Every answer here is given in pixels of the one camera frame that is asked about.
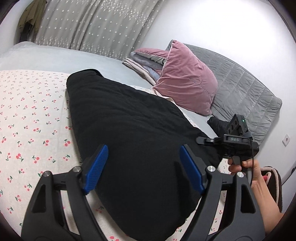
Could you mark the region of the person's right hand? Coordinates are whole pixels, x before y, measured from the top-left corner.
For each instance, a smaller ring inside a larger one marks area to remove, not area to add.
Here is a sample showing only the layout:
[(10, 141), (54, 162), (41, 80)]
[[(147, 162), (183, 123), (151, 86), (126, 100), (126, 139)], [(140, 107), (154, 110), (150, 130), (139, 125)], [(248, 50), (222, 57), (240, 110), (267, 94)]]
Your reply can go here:
[(262, 174), (261, 174), (261, 169), (259, 162), (254, 159), (249, 159), (247, 161), (243, 161), (240, 165), (236, 165), (234, 163), (233, 158), (228, 159), (228, 164), (229, 164), (229, 172), (231, 174), (236, 174), (237, 172), (243, 172), (245, 173), (245, 169), (251, 169), (252, 171), (252, 182), (251, 182), (251, 187), (254, 187), (260, 180), (263, 179)]

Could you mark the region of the person's right forearm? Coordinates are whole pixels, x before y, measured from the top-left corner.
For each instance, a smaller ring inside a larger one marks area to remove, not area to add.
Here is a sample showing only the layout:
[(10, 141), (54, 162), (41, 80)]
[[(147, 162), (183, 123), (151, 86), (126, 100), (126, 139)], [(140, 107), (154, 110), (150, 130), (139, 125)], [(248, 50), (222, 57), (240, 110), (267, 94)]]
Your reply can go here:
[(259, 205), (265, 233), (268, 235), (282, 219), (283, 213), (280, 212), (278, 205), (272, 198), (261, 174), (261, 169), (254, 172), (251, 188)]

